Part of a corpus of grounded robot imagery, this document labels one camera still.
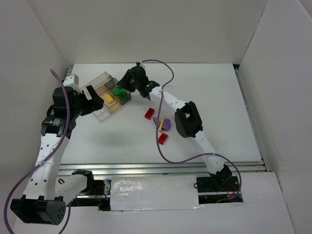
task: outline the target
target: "white table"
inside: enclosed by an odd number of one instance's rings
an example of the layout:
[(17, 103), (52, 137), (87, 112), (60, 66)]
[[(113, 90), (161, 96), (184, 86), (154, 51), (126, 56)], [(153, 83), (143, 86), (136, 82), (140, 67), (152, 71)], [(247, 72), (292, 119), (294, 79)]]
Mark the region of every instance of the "white table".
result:
[[(175, 79), (166, 90), (183, 101), (193, 101), (203, 121), (206, 136), (216, 152), (236, 163), (256, 164), (261, 157), (245, 108), (243, 97), (231, 64), (170, 64)], [(135, 64), (75, 64), (73, 73), (83, 86), (107, 72), (120, 80)], [(162, 64), (146, 64), (147, 76), (159, 84), (171, 78)], [(164, 163), (155, 138), (155, 125), (144, 118), (149, 108), (158, 104), (143, 99), (138, 92), (132, 100), (102, 123), (91, 114), (77, 119), (62, 164)], [(172, 128), (163, 153), (173, 161), (200, 153), (176, 131), (174, 116), (165, 108)]]

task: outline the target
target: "red cube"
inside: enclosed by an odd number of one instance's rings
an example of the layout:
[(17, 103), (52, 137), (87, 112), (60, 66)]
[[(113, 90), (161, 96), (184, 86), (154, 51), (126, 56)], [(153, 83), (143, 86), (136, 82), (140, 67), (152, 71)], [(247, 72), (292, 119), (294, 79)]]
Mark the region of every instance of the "red cube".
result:
[(145, 117), (146, 119), (151, 119), (151, 117), (153, 116), (154, 112), (155, 112), (155, 110), (152, 109), (152, 108), (150, 108), (150, 109), (148, 109), (148, 111), (146, 112), (146, 114), (145, 114), (144, 117)]
[(160, 135), (159, 139), (158, 139), (158, 142), (159, 142), (161, 145), (163, 145), (164, 142), (165, 142), (165, 140), (167, 139), (167, 137), (168, 137), (167, 134), (162, 133), (162, 134)]

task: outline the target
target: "green object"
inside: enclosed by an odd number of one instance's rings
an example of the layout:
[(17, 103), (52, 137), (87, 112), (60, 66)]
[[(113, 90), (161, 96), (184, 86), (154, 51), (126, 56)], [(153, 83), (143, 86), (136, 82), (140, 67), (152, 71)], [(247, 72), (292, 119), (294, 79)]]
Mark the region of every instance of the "green object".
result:
[(127, 96), (127, 91), (125, 89), (118, 89), (113, 92), (113, 95), (119, 99), (123, 99), (125, 96)]

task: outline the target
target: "purple toy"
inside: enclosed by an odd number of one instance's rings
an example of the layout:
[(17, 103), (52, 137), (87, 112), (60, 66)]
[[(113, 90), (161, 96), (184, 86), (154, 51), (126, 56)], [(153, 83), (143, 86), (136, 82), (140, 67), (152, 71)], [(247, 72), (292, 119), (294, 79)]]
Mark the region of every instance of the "purple toy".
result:
[[(153, 121), (154, 121), (155, 125), (157, 127), (159, 127), (159, 122), (157, 120), (157, 117), (153, 117)], [(164, 122), (162, 123), (162, 130), (164, 130), (166, 132), (166, 131), (168, 131), (170, 129), (170, 127), (171, 127), (171, 122), (170, 122), (169, 119), (166, 118), (164, 120)]]

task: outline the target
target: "yellow block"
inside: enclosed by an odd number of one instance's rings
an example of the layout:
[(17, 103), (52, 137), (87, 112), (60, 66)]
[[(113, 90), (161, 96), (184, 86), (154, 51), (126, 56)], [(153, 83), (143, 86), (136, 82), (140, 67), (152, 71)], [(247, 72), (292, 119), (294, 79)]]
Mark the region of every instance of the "yellow block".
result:
[(105, 95), (104, 98), (109, 104), (113, 103), (114, 101), (112, 96), (110, 96), (109, 94)]
[(161, 133), (162, 131), (162, 124), (164, 123), (164, 120), (165, 120), (166, 116), (164, 116), (164, 118), (162, 118), (161, 122), (160, 122), (160, 125), (159, 125), (159, 128), (158, 128), (158, 132)]

